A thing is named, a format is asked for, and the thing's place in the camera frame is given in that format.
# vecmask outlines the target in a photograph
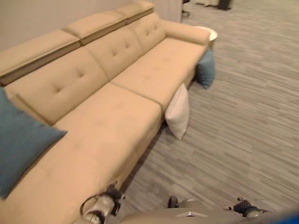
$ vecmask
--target sofa cushion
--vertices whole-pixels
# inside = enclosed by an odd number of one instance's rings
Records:
[[[142,54],[134,33],[122,27],[85,46],[103,68],[109,79],[113,79]]]
[[[62,30],[0,52],[0,81],[14,80],[80,47],[79,39]]]
[[[205,50],[201,45],[166,38],[112,82],[154,100],[165,112],[178,87],[194,76],[192,71]]]
[[[12,102],[12,104],[20,109],[21,111],[25,112],[26,114],[30,115],[35,120],[38,120],[42,122],[43,124],[48,124],[48,122],[41,117],[38,113],[36,113],[30,106],[28,106],[26,103],[22,101],[20,97],[18,97],[17,94],[13,94],[10,91],[8,91],[6,88],[4,88],[7,98]]]
[[[0,202],[0,220],[72,223],[87,197],[136,161],[137,147],[145,136],[154,137],[161,119],[155,102],[106,84],[55,124],[68,133]]]
[[[108,82],[93,57],[79,48],[16,80],[6,89],[54,124]]]
[[[65,135],[15,108],[0,87],[0,197],[6,198],[23,172]]]
[[[116,8],[114,11],[124,15],[127,24],[154,12],[154,4],[148,1],[133,0],[131,3]]]
[[[185,84],[181,84],[175,92],[165,112],[165,120],[173,135],[182,139],[189,121],[189,99]]]
[[[129,24],[141,44],[142,52],[145,54],[154,46],[166,38],[166,32],[162,21],[156,13],[151,13],[141,19]]]
[[[196,66],[196,78],[205,89],[210,88],[216,76],[213,51],[208,49]]]
[[[63,30],[79,37],[81,43],[86,45],[91,41],[125,26],[126,23],[124,20],[124,15],[107,11],[77,20],[63,28]]]

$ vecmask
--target backrest cushion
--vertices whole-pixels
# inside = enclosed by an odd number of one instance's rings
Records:
[[[128,26],[107,34],[84,48],[98,61],[110,80],[142,55],[140,44]]]
[[[156,13],[151,13],[128,25],[142,46],[143,54],[166,38],[165,29]]]
[[[126,17],[125,22],[130,24],[154,12],[154,4],[148,1],[133,0],[131,3],[114,10]]]
[[[79,37],[81,43],[86,45],[91,41],[125,26],[126,23],[124,20],[124,15],[113,11],[107,11],[77,20],[63,28],[63,30]]]
[[[7,85],[79,47],[77,37],[55,30],[4,50],[0,52],[0,81]]]
[[[23,102],[21,98],[18,97],[18,95],[11,93],[6,88],[4,89],[7,98],[10,100],[10,102],[21,111],[24,111],[26,114],[33,117],[35,120],[38,120],[44,124],[48,124],[48,122],[42,118],[38,113],[36,113],[32,108],[30,108],[29,105],[26,104],[26,102]]]
[[[5,88],[53,125],[107,82],[93,57],[79,48]]]

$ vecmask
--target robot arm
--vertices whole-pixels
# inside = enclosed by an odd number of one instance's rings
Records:
[[[234,210],[235,212],[238,212],[242,214],[243,217],[251,218],[251,217],[257,217],[265,212],[270,212],[268,210],[259,209],[256,206],[251,205],[249,201],[246,200],[246,198],[237,198],[239,202],[238,204],[234,205],[234,207],[225,207],[227,210]]]
[[[121,207],[119,201],[124,198],[125,196],[112,184],[105,192],[86,199],[80,207],[81,218],[72,224],[105,224],[110,214],[117,215]],[[96,203],[83,214],[85,203],[91,199],[96,199]]]

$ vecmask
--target black object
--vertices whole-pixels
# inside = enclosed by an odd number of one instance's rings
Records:
[[[171,196],[168,200],[168,209],[178,208],[178,198],[175,196]]]
[[[188,2],[190,2],[190,0],[183,0],[183,4],[188,3]],[[182,9],[182,14],[184,14],[184,13],[185,13],[187,16],[190,15],[190,12],[185,11],[184,9]]]
[[[234,206],[234,211],[241,213],[243,217],[246,217],[248,212],[252,210],[258,210],[258,208],[256,206],[252,206],[251,203],[246,199]]]
[[[232,0],[220,0],[219,4],[218,4],[218,9],[222,9],[222,10],[231,9],[231,7],[230,7],[231,2],[232,2]]]
[[[111,211],[111,214],[113,216],[116,216],[119,209],[121,208],[121,204],[119,203],[119,200],[122,198],[122,193],[115,188],[115,184],[110,184],[105,192],[90,196],[88,199],[86,199],[80,206],[81,216],[83,215],[83,209],[84,209],[86,202],[88,202],[89,200],[91,200],[93,198],[97,200],[99,197],[104,196],[104,195],[110,197],[114,201],[114,207]],[[103,216],[102,212],[93,211],[92,213],[97,215],[99,217],[99,219],[101,220],[101,222],[104,223],[105,216]]]

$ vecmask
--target chair leg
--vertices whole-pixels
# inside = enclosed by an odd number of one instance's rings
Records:
[[[188,11],[185,11],[185,10],[182,10],[182,14],[186,14],[186,15],[187,15],[187,17],[188,17],[188,16],[190,16],[190,12],[188,12]]]

